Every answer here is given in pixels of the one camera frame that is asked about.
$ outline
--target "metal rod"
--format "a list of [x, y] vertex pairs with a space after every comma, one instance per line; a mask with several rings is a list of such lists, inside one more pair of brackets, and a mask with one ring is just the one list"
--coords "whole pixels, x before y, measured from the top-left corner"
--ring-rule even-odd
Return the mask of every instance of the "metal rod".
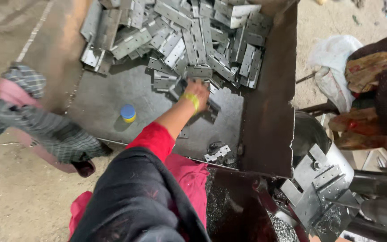
[[201, 161], [201, 160], [198, 160], [198, 159], [195, 159], [195, 158], [191, 158], [191, 157], [186, 157], [186, 158], [191, 159], [191, 160], [193, 160], [195, 162], [202, 162], [202, 163], [206, 163], [206, 164], [209, 164], [209, 165], [217, 166], [217, 167], [220, 167], [220, 168], [226, 168], [226, 169], [233, 170], [233, 171], [240, 171], [239, 169], [228, 167], [228, 166], [224, 166], [224, 165], [221, 165], [221, 164], [214, 164], [214, 163], [210, 163], [210, 162], [205, 162], [205, 161]]
[[303, 77], [303, 78], [297, 80], [297, 81], [295, 82], [295, 85], [298, 84], [298, 83], [300, 83], [300, 82], [303, 82], [303, 81], [305, 81], [305, 80], [308, 80], [308, 79], [310, 79], [310, 78], [313, 78], [315, 74], [316, 74], [316, 72], [313, 72], [312, 74], [310, 74], [310, 75], [308, 75], [308, 76], [306, 76], [306, 77]]
[[107, 140], [107, 139], [103, 139], [103, 138], [96, 138], [96, 139], [97, 140], [101, 140], [101, 141], [106, 141], [106, 142], [110, 142], [110, 143], [115, 143], [115, 144], [123, 145], [123, 146], [128, 146], [128, 144], [125, 144], [125, 143], [119, 142], [119, 141]]
[[[106, 142], [115, 143], [115, 144], [124, 145], [124, 146], [128, 145], [128, 144], [125, 144], [123, 142], [114, 141], [114, 140], [107, 140], [107, 139], [103, 139], [103, 138], [97, 138], [97, 140], [106, 141]], [[231, 168], [231, 167], [224, 166], [224, 165], [221, 165], [221, 164], [214, 164], [214, 163], [210, 163], [210, 162], [205, 162], [205, 161], [201, 161], [201, 160], [198, 160], [198, 159], [195, 159], [195, 158], [191, 158], [191, 157], [186, 157], [186, 158], [191, 159], [191, 160], [193, 160], [195, 162], [206, 163], [206, 164], [209, 164], [211, 166], [217, 166], [217, 167], [220, 167], [220, 168], [225, 168], [225, 169], [229, 169], [229, 170], [233, 170], [233, 171], [239, 171], [239, 169]]]

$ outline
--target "metal scrap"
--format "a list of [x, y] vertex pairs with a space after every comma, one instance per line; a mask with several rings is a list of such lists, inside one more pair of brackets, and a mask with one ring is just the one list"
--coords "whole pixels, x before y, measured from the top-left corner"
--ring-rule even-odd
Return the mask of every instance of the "metal scrap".
[[[94, 0], [80, 31], [88, 42], [81, 61], [108, 74], [112, 65], [149, 57], [153, 90], [172, 100], [186, 77], [203, 79], [216, 94], [225, 82], [255, 88], [272, 24], [260, 7], [244, 0]], [[195, 118], [213, 124], [219, 112], [209, 100]]]
[[116, 59], [121, 59], [151, 39], [152, 36], [150, 36], [149, 31], [146, 28], [142, 28], [117, 42], [110, 51]]

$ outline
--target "rusty metal sheet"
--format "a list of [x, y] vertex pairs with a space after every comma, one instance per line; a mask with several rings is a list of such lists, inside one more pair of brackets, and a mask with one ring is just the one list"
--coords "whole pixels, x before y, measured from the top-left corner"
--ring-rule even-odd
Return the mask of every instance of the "rusty metal sheet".
[[256, 90], [245, 110], [243, 171], [292, 178], [295, 109], [297, 5], [268, 36]]

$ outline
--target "dusty floor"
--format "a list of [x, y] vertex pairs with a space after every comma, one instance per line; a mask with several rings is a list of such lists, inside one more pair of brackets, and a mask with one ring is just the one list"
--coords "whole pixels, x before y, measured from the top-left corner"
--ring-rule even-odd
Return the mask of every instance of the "dusty floor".
[[[29, 2], [0, 0], [0, 18]], [[0, 22], [0, 73], [16, 59], [40, 18], [46, 0], [36, 2], [13, 20]], [[387, 19], [381, 12], [382, 6], [382, 0], [370, 0], [361, 10], [350, 0], [329, 0], [323, 6], [302, 0], [298, 5], [297, 79], [312, 72], [306, 60], [318, 38], [353, 35], [368, 44], [386, 37]], [[358, 26], [352, 15], [362, 25]], [[325, 98], [312, 79], [296, 87], [295, 107], [322, 102]], [[15, 138], [8, 130], [0, 136], [0, 143], [10, 141]], [[22, 146], [0, 145], [0, 241], [67, 241], [71, 202], [93, 189], [110, 160], [111, 157], [94, 159], [97, 171], [83, 179], [50, 167]]]

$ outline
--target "bolt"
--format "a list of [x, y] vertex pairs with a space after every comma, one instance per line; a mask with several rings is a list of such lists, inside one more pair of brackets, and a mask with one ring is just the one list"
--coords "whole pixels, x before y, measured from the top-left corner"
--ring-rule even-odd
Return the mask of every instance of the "bolt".
[[315, 171], [320, 171], [320, 170], [322, 170], [322, 164], [319, 163], [319, 162], [314, 162], [314, 163], [313, 163], [313, 169], [314, 169]]
[[340, 220], [338, 218], [332, 218], [329, 221], [329, 228], [332, 232], [337, 233], [340, 230]]

